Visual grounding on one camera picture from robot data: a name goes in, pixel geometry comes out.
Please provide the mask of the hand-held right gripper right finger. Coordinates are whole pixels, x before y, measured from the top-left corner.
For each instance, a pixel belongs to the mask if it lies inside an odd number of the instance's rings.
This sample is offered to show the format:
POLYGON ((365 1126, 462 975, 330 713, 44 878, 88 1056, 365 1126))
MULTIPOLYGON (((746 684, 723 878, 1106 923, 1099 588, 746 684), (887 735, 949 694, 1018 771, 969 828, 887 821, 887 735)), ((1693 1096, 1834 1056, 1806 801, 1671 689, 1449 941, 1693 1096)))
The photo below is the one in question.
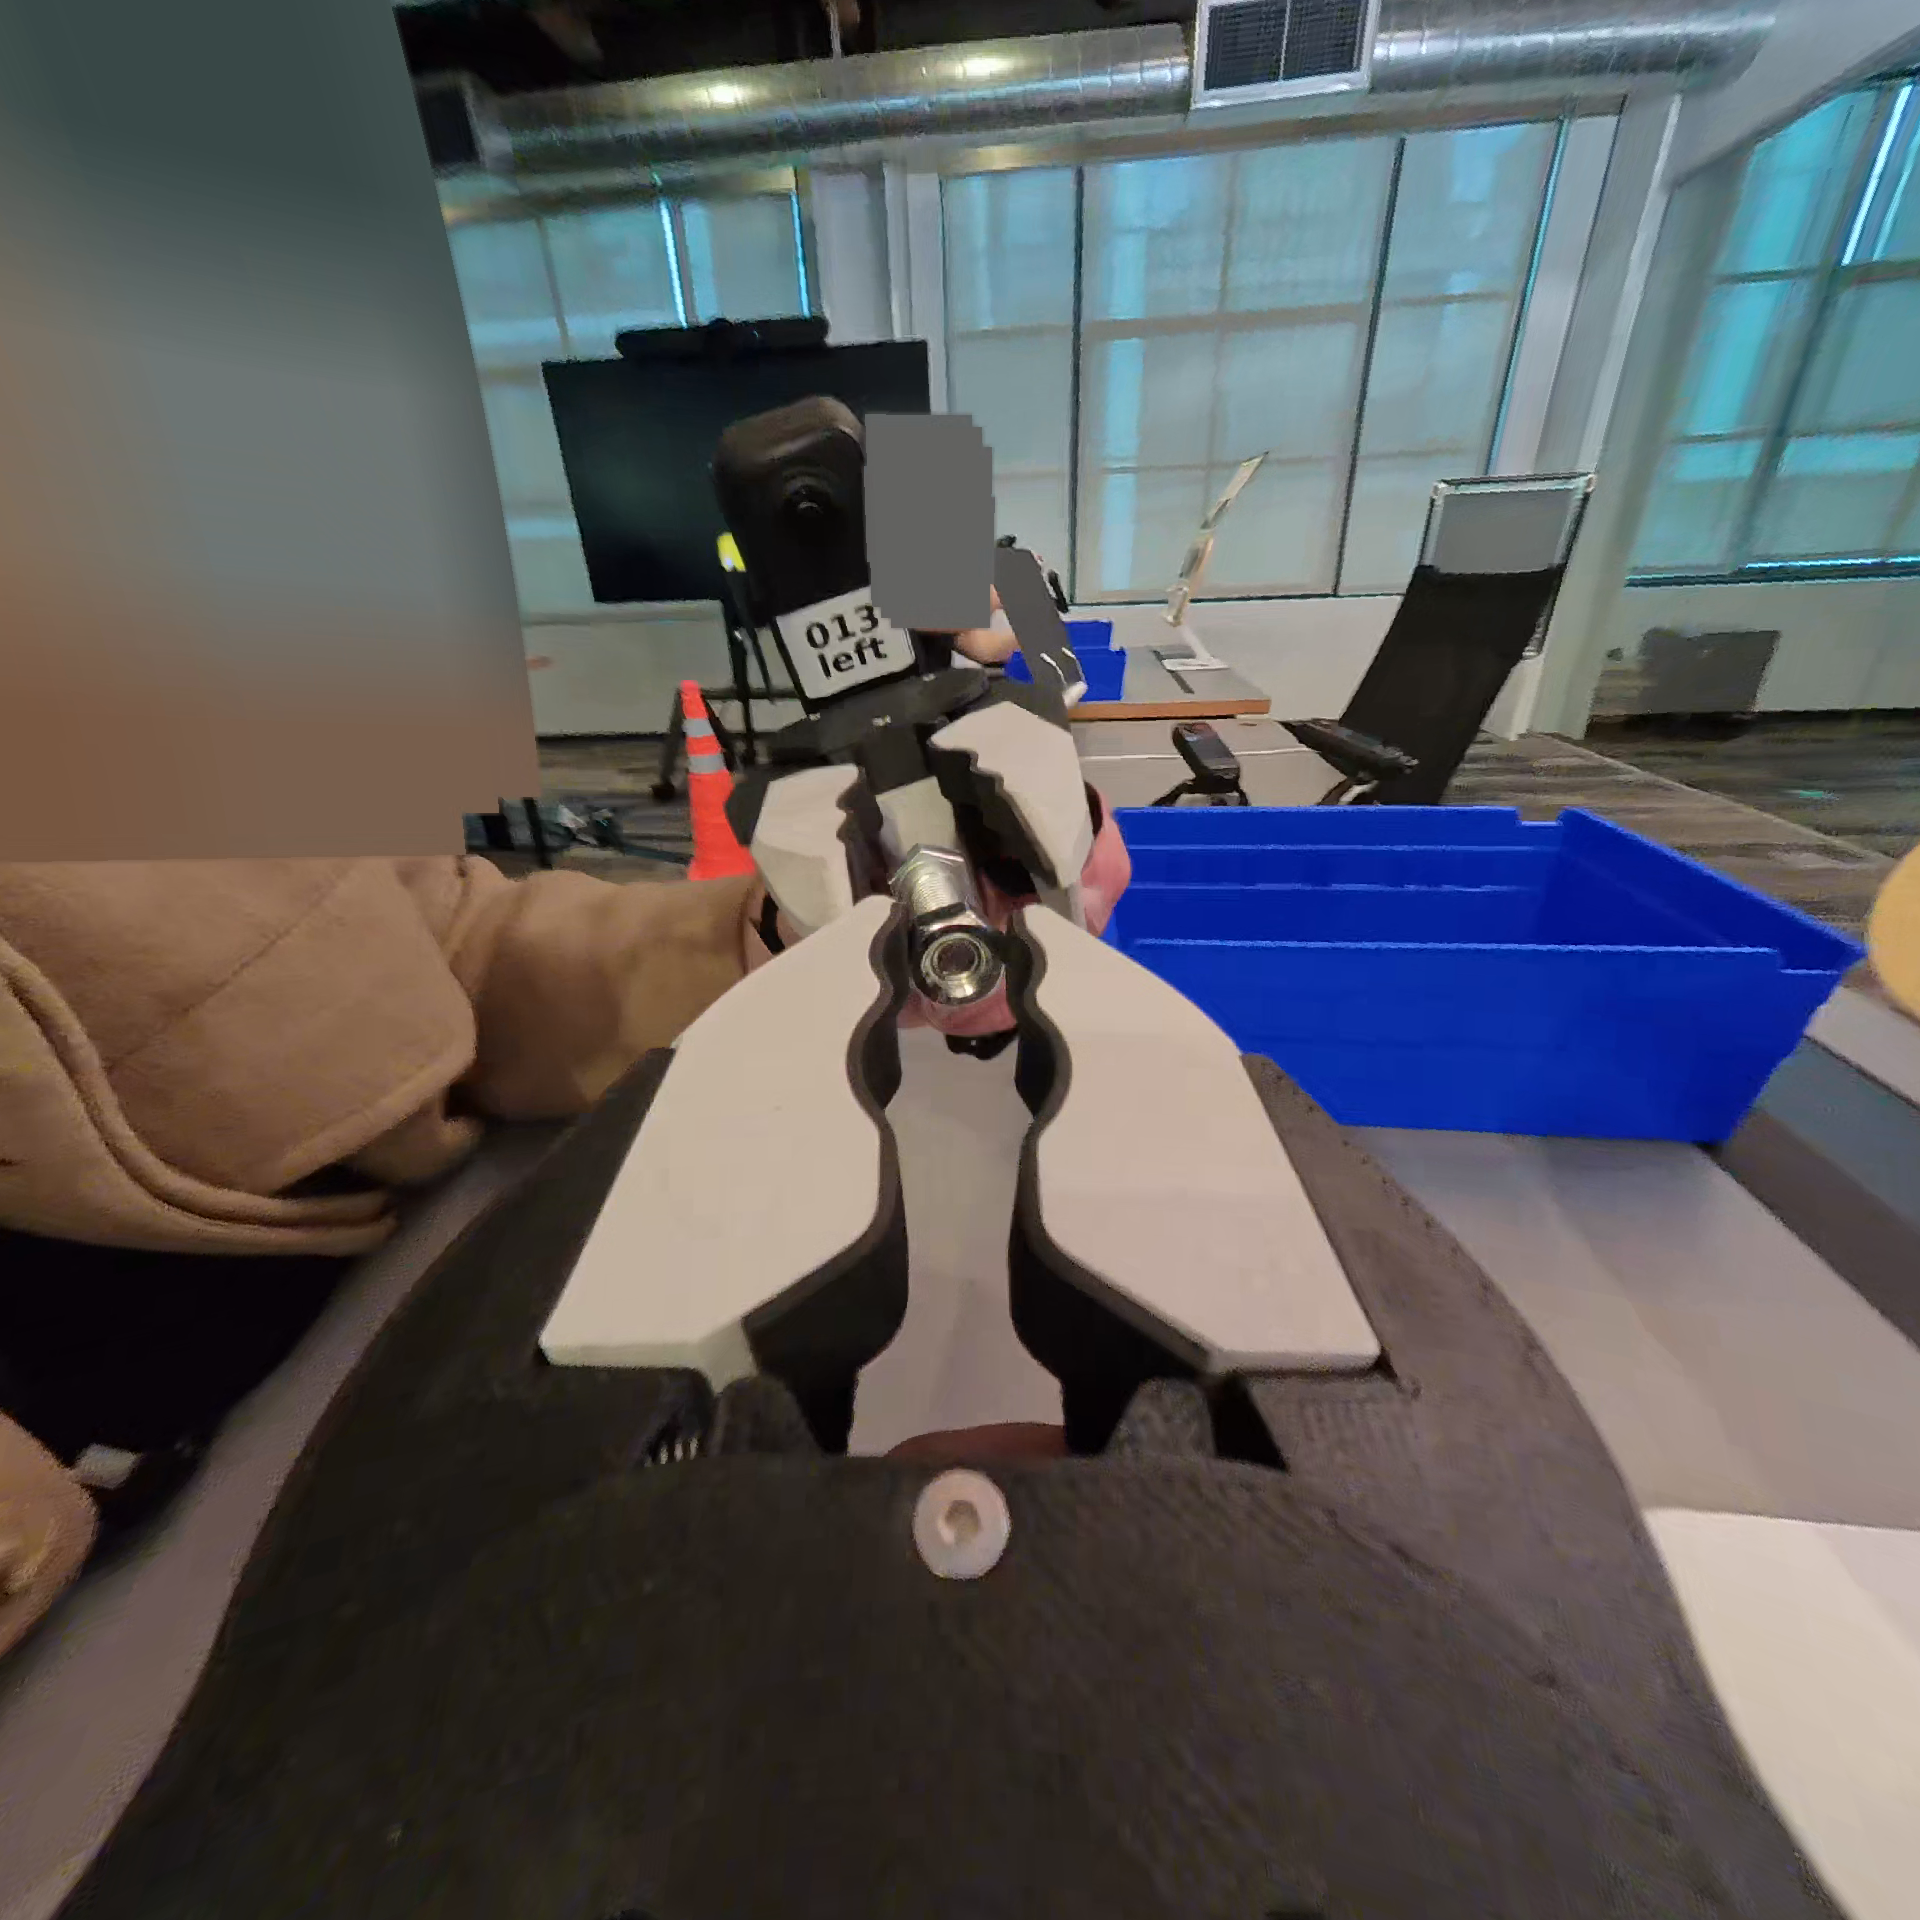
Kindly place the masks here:
POLYGON ((1177 987, 1026 908, 1011 938, 1028 1111, 1011 1327, 1106 1448, 1149 1383, 1365 1379, 1381 1335, 1232 1034, 1177 987))

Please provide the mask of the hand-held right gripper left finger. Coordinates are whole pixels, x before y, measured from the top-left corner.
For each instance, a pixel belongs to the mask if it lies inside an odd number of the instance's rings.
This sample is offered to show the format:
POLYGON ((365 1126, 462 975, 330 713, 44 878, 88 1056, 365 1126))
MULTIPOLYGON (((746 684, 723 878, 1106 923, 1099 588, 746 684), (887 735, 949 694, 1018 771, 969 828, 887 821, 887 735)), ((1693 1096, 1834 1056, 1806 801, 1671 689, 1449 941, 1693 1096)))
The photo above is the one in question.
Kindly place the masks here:
POLYGON ((775 1379, 819 1448, 848 1445, 908 1310, 901 998, 906 914, 858 902, 685 1028, 541 1327, 548 1364, 775 1379))

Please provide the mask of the silver hex bolt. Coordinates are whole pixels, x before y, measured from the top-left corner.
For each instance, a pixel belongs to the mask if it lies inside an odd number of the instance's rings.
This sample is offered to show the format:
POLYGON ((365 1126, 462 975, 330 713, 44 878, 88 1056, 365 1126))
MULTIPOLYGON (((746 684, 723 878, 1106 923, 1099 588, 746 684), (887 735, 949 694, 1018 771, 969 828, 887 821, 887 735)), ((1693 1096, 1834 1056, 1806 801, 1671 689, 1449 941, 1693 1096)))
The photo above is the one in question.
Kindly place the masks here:
POLYGON ((887 891, 906 914, 906 931, 915 918, 979 918, 993 923, 982 908, 974 867, 960 849, 908 849, 887 878, 887 891))

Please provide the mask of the person's left forearm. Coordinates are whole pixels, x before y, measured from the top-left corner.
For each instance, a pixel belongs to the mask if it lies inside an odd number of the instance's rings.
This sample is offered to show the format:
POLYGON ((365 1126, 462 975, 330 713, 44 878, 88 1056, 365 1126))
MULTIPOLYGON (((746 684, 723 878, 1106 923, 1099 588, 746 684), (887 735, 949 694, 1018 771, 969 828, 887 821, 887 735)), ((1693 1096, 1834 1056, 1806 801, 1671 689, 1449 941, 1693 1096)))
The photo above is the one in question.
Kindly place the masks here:
POLYGON ((512 878, 445 857, 405 887, 475 1012, 462 1096, 493 1121, 587 1114, 775 958, 756 878, 512 878))

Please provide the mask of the grey desk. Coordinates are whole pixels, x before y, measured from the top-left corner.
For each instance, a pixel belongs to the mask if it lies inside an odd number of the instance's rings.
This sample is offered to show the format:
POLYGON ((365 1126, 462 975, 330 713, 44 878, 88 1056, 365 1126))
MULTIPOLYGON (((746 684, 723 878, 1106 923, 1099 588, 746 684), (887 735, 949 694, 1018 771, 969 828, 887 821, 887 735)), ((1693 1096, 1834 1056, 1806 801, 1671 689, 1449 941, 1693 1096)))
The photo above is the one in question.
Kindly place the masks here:
MULTIPOLYGON (((1916 1108, 1806 1043, 1724 1152, 1359 1129, 1503 1287, 1651 1509, 1916 1531, 1916 1108)), ((350 1277, 187 1492, 2 1664, 2 1917, 51 1917, 168 1745, 299 1448, 493 1143, 350 1277)))

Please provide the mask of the orange traffic cone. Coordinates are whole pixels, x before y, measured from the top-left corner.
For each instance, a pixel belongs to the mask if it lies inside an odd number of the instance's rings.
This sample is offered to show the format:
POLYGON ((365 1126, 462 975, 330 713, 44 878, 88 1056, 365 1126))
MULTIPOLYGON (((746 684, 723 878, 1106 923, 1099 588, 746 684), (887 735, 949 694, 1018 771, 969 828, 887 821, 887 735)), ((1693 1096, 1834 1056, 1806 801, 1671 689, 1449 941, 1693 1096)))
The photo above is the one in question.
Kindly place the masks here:
POLYGON ((746 878, 755 859, 730 829, 730 761, 710 717, 699 684, 679 685, 682 752, 685 752, 685 811, 693 829, 688 878, 746 878))

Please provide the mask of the black monitor screen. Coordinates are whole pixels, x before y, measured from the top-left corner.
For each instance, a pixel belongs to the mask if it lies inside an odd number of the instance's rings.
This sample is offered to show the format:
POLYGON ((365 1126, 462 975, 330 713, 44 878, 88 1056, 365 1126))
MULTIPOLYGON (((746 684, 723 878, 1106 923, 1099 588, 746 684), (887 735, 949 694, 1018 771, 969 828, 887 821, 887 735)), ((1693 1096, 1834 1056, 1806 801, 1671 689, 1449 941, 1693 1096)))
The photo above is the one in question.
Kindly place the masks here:
POLYGON ((930 353, 906 342, 682 345, 541 362, 566 491, 596 606, 723 600, 723 510, 710 481, 739 418, 829 397, 856 416, 928 413, 930 353))

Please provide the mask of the black monitor stand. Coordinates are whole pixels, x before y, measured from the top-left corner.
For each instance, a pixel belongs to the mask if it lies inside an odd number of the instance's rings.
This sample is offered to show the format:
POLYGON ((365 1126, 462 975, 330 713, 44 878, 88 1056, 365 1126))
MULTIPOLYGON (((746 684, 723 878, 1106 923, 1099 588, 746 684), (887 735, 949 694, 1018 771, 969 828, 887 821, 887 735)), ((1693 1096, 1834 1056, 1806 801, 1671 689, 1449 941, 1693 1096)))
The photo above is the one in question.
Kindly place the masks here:
MULTIPOLYGON (((760 767, 764 763, 764 727, 756 725, 756 707, 778 699, 778 689, 766 674, 766 660, 760 651, 760 638, 752 621, 752 608, 727 588, 723 600, 723 623, 724 623, 724 656, 727 656, 727 678, 723 685, 699 685, 701 702, 710 708, 710 727, 718 742, 718 752, 730 771, 739 767, 760 767)), ((660 747, 655 781, 649 784, 649 796, 655 803, 673 803, 682 794, 682 774, 693 763, 693 752, 685 746, 685 717, 682 695, 673 694, 670 702, 670 727, 660 747)))

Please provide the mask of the idle gripper device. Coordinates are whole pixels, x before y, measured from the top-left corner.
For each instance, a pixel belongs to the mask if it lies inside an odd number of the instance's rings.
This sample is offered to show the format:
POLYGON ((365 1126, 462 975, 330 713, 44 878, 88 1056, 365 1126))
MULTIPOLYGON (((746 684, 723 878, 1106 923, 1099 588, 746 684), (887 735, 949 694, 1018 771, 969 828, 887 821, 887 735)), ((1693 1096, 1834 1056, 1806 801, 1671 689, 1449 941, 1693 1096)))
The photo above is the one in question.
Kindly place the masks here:
POLYGON ((1252 808, 1242 758, 1220 742, 1213 723, 1177 723, 1168 742, 1186 776, 1153 796, 1149 808, 1252 808))

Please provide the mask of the dark document board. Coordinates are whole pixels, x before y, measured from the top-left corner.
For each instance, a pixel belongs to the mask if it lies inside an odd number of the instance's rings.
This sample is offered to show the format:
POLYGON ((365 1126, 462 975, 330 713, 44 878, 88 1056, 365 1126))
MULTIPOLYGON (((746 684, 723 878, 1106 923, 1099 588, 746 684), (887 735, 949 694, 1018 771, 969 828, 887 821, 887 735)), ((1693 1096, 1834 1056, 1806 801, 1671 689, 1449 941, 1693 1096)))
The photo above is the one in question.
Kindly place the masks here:
POLYGON ((1005 613, 1017 638, 1018 660, 1028 674, 1028 685, 1049 708, 1068 713, 1060 699, 1065 674, 1055 660, 1065 656, 1071 664, 1071 651, 1037 651, 1046 623, 1058 618, 1065 621, 1046 564, 1018 542, 1000 540, 993 585, 1000 595, 1000 610, 1005 613))

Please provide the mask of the clear acrylic stand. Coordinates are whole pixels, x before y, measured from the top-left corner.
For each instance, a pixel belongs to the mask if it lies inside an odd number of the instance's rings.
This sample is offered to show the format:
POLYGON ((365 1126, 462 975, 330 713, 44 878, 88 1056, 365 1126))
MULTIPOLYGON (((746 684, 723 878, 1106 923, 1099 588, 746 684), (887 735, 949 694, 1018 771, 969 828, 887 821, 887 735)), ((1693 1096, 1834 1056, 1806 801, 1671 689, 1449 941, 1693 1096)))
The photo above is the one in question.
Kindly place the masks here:
POLYGON ((1164 618, 1171 632, 1188 623, 1188 608, 1196 600, 1196 595, 1205 585, 1205 576, 1213 567, 1213 553, 1218 542, 1218 529, 1225 524, 1225 515, 1233 510, 1238 496, 1252 488, 1252 481, 1262 473, 1262 468, 1267 464, 1269 452, 1262 452, 1248 460, 1242 460, 1232 473, 1232 481, 1220 488, 1220 492, 1214 492, 1213 508, 1205 510, 1205 515, 1198 518, 1196 540, 1188 542, 1188 553, 1182 559, 1182 567, 1177 576, 1177 582, 1167 592, 1167 608, 1164 618))

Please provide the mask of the blue plastic bin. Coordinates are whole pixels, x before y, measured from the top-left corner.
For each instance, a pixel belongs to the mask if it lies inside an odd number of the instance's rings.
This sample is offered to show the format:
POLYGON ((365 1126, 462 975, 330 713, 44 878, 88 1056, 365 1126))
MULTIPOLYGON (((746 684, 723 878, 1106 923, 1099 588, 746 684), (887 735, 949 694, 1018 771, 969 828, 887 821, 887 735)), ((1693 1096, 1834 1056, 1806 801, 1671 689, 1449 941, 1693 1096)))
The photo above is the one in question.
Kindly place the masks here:
POLYGON ((1566 808, 1122 808, 1106 941, 1348 1126, 1711 1147, 1865 946, 1566 808))

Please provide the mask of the dark grey box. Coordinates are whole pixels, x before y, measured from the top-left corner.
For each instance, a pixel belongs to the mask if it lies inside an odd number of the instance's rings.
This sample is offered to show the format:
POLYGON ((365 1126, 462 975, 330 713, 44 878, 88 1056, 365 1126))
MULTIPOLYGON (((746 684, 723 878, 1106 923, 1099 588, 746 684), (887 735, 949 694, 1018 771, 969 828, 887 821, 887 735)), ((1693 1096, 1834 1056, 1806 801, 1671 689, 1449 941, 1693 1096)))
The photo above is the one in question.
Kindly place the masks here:
POLYGON ((1640 641, 1640 717, 1744 723, 1760 708, 1777 626, 1650 626, 1640 641))

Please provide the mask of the wooden document board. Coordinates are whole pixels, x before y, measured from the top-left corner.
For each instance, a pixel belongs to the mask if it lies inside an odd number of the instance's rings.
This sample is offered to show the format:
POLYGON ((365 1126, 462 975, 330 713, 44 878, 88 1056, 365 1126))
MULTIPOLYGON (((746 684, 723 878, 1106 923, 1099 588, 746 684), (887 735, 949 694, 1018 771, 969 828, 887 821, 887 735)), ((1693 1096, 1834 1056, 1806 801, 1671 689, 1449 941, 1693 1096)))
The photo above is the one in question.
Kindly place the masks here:
POLYGON ((1910 1024, 1920 1012, 1920 849, 1882 882, 1865 923, 1868 967, 1883 998, 1910 1024))

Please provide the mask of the silver ventilation duct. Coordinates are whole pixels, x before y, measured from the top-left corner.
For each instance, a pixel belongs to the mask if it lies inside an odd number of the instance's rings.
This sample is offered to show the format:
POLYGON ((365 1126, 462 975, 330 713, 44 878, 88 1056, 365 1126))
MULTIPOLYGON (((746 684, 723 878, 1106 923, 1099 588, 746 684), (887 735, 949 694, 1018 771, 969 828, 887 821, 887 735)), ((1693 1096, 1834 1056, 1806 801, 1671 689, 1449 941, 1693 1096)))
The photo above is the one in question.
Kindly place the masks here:
POLYGON ((1188 109, 1196 16, 512 97, 445 75, 418 83, 418 109, 440 173, 534 178, 1265 115, 1300 101, 1687 91, 1739 79, 1771 29, 1771 4, 1381 4, 1365 91, 1213 112, 1188 109))

